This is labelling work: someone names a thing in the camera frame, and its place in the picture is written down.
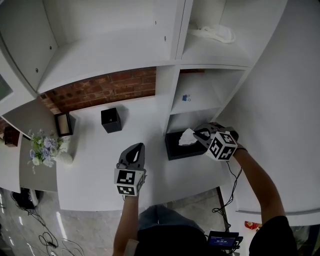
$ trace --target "glass panel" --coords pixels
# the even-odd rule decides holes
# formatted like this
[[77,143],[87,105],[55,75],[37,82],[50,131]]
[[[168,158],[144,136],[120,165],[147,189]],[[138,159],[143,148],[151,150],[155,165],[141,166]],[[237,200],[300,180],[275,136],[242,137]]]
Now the glass panel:
[[0,74],[0,101],[11,94],[13,91]]

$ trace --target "black square container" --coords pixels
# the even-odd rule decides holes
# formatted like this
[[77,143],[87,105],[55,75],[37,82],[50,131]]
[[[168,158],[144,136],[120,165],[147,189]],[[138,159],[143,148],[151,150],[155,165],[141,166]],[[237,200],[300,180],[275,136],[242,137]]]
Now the black square container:
[[101,111],[101,124],[108,134],[122,130],[121,120],[115,107]]
[[165,135],[165,146],[169,161],[199,156],[207,152],[206,147],[199,141],[193,145],[179,146],[179,140],[183,133],[183,131],[179,131],[167,133]]

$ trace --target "tile floor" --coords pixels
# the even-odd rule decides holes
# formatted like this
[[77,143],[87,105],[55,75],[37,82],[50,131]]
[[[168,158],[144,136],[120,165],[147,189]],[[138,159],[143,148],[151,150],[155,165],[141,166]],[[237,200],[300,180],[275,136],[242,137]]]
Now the tile floor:
[[[20,210],[10,196],[10,191],[0,189],[1,233],[4,241],[11,247],[15,256],[45,256],[46,247],[38,236],[44,233],[44,227],[27,212]],[[212,213],[214,207],[219,207],[219,197],[216,189],[188,197],[182,200],[168,202],[166,206],[181,215],[194,220],[205,232],[210,230],[224,231],[221,215]],[[113,242],[121,217],[121,210],[116,211],[72,211],[61,210],[58,195],[55,192],[45,192],[37,212],[45,221],[46,226],[58,240],[59,247],[54,251],[57,256],[69,256],[61,243],[63,237],[81,246],[85,256],[111,256]],[[65,242],[69,249],[75,246]]]

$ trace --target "vase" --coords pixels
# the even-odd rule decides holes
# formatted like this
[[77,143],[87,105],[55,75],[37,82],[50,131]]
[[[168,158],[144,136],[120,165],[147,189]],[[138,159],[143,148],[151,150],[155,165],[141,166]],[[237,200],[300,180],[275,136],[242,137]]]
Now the vase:
[[61,152],[55,157],[55,160],[61,163],[64,163],[66,165],[71,165],[72,162],[74,161],[72,156],[67,152]]

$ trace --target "black shirt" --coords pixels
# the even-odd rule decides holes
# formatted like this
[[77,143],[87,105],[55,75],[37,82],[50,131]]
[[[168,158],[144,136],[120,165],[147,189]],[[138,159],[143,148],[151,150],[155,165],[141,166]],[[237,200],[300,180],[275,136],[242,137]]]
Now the black shirt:
[[[208,254],[205,235],[191,226],[157,225],[146,228],[138,232],[138,241],[135,256],[212,255]],[[298,255],[288,219],[278,216],[267,221],[255,234],[249,251],[250,256]]]

